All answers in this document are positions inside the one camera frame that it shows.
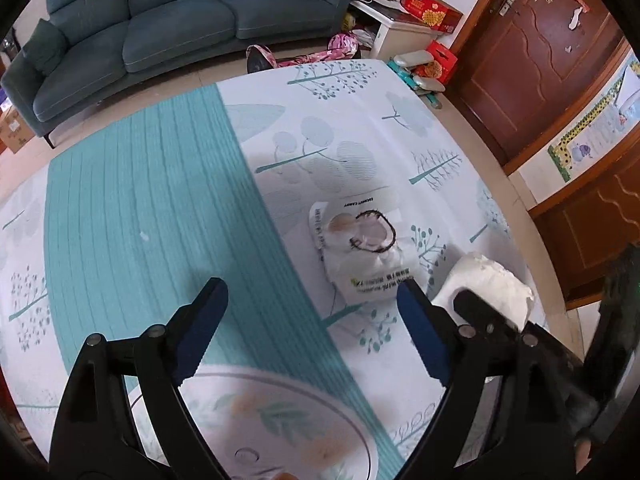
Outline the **person's right hand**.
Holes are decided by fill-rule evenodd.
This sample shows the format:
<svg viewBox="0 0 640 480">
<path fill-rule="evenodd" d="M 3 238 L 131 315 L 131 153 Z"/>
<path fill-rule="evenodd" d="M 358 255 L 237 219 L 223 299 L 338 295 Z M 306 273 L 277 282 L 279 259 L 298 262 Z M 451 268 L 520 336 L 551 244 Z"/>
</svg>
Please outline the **person's right hand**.
<svg viewBox="0 0 640 480">
<path fill-rule="evenodd" d="M 588 437 L 582 437 L 575 444 L 575 463 L 576 471 L 581 472 L 590 462 L 591 440 Z"/>
</svg>

